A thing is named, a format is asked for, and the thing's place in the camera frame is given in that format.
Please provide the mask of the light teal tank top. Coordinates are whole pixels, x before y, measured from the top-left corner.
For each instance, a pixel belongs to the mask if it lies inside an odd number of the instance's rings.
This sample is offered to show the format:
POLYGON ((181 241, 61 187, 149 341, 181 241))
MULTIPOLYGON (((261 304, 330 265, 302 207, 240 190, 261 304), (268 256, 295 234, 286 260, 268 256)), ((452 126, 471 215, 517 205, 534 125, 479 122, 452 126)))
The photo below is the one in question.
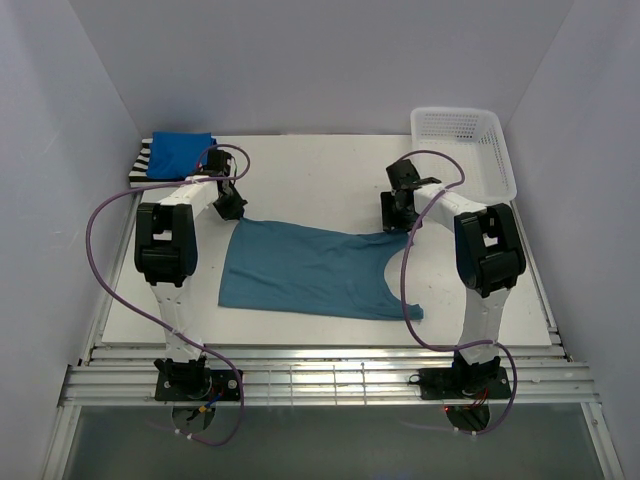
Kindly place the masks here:
POLYGON ((218 305, 402 321, 385 269, 407 240, 402 231, 347 234, 242 219, 227 249, 218 305))

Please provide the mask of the blue tank top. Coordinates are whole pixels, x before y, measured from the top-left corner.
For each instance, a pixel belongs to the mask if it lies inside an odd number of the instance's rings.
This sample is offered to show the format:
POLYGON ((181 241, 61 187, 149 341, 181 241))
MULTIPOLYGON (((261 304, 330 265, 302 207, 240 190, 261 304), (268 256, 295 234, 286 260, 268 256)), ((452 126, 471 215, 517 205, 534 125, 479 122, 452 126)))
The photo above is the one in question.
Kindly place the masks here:
POLYGON ((200 155, 215 144, 210 133, 154 131, 147 177, 158 181, 184 180, 197 168, 200 155))

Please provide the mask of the black white striped tank top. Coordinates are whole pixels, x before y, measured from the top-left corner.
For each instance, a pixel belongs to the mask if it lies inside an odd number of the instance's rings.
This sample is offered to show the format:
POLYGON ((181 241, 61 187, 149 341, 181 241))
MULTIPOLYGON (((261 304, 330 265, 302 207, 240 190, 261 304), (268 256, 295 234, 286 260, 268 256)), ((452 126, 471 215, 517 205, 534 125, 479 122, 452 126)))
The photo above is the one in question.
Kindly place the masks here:
POLYGON ((151 138, 143 139, 141 149, 128 174, 132 188, 183 181, 196 166, 189 151, 176 141, 161 141, 154 145, 151 138))

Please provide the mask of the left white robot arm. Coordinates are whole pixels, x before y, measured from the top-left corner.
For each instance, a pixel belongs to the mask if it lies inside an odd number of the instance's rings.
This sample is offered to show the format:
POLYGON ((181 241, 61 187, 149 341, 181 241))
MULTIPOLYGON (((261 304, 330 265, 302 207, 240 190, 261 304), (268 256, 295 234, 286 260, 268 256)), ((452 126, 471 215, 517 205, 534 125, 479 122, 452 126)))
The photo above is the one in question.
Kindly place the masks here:
POLYGON ((204 353, 185 342, 193 321, 191 277, 198 263, 196 219, 212 207, 224 221, 244 216, 244 200, 235 187, 233 155, 211 148, 197 162, 192 184, 183 185, 155 203, 137 208, 134 264, 157 300, 160 319, 168 325, 166 357, 154 362, 165 385, 189 399, 212 389, 204 353))

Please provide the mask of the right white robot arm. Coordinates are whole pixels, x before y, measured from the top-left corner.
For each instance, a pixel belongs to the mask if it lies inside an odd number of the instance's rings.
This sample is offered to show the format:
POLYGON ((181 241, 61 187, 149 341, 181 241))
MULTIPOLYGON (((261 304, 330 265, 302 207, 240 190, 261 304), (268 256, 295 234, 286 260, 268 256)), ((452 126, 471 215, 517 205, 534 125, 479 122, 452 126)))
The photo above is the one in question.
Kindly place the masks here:
POLYGON ((412 157, 407 153, 386 169, 391 188, 380 195, 383 229, 414 237, 425 219, 445 227, 454 238, 456 271, 466 291, 460 339, 432 348, 451 353, 451 366, 421 369, 415 383, 425 399, 505 399, 515 391, 515 378, 500 364, 498 337, 506 301, 526 269, 513 211, 455 193, 464 174, 448 185, 422 176, 412 157))

